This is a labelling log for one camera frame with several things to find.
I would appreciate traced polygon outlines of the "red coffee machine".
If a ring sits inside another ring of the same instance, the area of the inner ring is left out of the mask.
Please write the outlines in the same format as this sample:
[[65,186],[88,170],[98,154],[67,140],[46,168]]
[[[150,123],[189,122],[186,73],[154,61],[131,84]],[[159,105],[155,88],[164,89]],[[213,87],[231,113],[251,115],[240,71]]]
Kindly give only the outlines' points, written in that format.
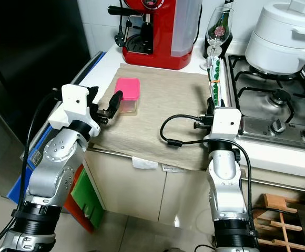
[[140,33],[126,38],[127,64],[180,70],[191,61],[199,34],[202,0],[124,0],[127,7],[109,6],[111,15],[141,17]]

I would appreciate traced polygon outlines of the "pink lidded food container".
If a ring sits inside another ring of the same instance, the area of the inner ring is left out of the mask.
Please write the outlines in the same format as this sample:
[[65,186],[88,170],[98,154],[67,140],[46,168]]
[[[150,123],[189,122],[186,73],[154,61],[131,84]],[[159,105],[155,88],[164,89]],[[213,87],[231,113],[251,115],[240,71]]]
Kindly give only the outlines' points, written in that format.
[[140,98],[140,81],[134,77],[121,77],[116,81],[116,92],[122,92],[118,112],[124,116],[135,116]]

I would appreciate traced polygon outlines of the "tall black fridge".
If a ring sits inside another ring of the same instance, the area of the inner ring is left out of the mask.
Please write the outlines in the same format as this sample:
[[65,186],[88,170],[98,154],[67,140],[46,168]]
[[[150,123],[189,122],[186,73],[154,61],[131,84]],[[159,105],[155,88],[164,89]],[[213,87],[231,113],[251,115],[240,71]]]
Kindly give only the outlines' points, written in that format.
[[12,134],[0,175],[19,175],[21,149],[38,103],[90,60],[79,0],[0,0],[0,115]]

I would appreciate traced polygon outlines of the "beige linen counter cloth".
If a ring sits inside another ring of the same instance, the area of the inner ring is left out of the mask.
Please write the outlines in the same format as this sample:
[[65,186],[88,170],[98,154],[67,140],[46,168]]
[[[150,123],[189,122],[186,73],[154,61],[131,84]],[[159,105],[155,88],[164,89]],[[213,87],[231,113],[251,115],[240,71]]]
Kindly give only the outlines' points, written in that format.
[[99,107],[108,106],[117,79],[123,77],[140,81],[136,114],[119,114],[111,119],[99,136],[91,140],[95,147],[184,170],[205,170],[208,165],[205,147],[193,144],[174,148],[163,141],[159,130],[169,116],[205,113],[210,97],[207,75],[121,64],[111,81],[100,82]]

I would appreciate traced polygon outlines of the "wooden wine rack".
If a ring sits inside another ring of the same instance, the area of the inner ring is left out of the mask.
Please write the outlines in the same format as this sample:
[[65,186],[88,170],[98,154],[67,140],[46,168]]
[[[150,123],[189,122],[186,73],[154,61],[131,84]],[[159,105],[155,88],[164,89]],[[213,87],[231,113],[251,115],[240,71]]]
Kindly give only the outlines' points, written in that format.
[[263,252],[305,252],[299,209],[305,201],[263,194],[254,207],[257,242]]

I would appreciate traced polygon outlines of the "steel gas stove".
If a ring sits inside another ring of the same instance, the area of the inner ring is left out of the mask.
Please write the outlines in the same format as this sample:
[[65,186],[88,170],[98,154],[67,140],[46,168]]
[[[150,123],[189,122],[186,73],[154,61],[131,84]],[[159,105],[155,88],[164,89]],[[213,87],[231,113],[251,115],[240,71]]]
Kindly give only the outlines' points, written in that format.
[[226,55],[228,90],[241,111],[240,137],[305,146],[305,76],[262,72],[244,55]]

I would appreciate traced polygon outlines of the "printed white cloth label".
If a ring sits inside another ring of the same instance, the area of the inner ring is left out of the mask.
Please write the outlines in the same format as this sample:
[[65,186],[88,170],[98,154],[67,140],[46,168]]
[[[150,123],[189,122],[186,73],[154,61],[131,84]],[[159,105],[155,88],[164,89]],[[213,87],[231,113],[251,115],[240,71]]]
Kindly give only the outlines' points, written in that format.
[[187,170],[184,170],[183,168],[180,168],[178,166],[173,165],[166,165],[162,164],[162,170],[166,172],[172,172],[172,173],[178,173],[178,172],[186,172]]

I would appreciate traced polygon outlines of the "green folder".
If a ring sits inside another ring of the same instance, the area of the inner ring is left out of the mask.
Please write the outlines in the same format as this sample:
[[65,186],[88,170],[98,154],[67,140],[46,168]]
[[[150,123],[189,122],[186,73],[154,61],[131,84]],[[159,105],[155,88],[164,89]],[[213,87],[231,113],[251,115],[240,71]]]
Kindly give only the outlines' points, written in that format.
[[105,210],[92,186],[87,171],[84,170],[83,166],[80,166],[79,171],[80,174],[74,180],[73,189],[65,207],[87,232],[93,233],[95,229],[99,228]]

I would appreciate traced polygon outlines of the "white kitchen cabinet unit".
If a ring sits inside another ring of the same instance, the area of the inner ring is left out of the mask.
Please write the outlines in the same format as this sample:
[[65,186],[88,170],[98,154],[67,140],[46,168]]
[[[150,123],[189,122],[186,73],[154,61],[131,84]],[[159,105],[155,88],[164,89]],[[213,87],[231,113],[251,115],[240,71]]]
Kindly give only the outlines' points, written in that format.
[[[249,154],[253,178],[305,187],[305,151],[239,141]],[[95,148],[86,161],[105,209],[163,225],[212,233],[208,173],[166,172],[133,167],[131,156]],[[252,199],[277,194],[302,199],[304,193],[252,183]]]

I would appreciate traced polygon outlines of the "red folder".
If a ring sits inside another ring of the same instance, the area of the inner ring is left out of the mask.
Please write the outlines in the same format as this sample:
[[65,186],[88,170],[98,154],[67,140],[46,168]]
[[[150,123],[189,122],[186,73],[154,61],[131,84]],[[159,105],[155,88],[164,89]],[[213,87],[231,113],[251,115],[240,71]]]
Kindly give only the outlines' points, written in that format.
[[92,221],[96,211],[93,200],[94,195],[92,182],[85,172],[84,165],[79,165],[76,174],[72,178],[71,188],[64,207],[90,234],[95,230],[95,225]]

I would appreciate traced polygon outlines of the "white cooking pot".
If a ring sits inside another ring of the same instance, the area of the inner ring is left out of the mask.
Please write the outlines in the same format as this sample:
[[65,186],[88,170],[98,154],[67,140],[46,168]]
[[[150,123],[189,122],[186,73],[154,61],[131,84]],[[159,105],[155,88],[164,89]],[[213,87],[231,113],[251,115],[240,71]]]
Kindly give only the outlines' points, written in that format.
[[299,72],[305,65],[305,0],[265,4],[245,55],[252,67],[266,74]]

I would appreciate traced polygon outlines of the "clear wine glass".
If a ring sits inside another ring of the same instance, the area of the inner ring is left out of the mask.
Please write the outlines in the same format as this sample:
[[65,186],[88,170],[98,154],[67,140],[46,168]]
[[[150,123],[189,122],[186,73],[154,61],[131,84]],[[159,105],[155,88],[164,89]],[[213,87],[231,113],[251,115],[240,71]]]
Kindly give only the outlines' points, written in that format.
[[211,60],[215,60],[226,50],[224,44],[232,38],[230,31],[230,14],[233,9],[230,3],[225,3],[223,6],[216,7],[213,10],[208,28],[206,29],[206,48],[205,62],[200,65],[201,70],[207,70],[210,67]]

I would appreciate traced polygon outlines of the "green white tall packet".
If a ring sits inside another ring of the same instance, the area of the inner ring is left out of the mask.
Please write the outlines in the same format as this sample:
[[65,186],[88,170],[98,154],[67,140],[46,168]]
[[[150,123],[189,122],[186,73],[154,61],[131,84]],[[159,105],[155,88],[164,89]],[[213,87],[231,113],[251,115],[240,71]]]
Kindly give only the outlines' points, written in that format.
[[211,103],[213,108],[219,108],[222,103],[222,95],[220,93],[220,58],[209,56],[206,58],[207,74],[209,77],[209,86],[211,94]]

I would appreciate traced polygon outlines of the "blue flat board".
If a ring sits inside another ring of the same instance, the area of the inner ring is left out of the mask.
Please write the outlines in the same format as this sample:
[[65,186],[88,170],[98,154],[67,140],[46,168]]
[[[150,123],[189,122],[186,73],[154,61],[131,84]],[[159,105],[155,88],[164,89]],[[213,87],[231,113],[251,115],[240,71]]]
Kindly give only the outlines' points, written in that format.
[[[78,86],[80,82],[85,79],[88,73],[99,63],[100,60],[102,60],[102,58],[104,58],[106,54],[107,52],[99,51],[94,57],[92,57],[87,64],[83,65],[83,68],[78,72],[78,74],[73,78],[73,80],[71,80],[70,85]],[[22,191],[25,189],[23,185],[26,185],[28,183],[28,179],[30,178],[30,175],[33,171],[32,162],[30,164],[27,162],[25,163],[25,165],[25,177],[22,178],[22,176],[20,176],[15,182],[15,185],[11,187],[11,190],[7,195],[8,199],[12,200],[16,204],[19,204]]]

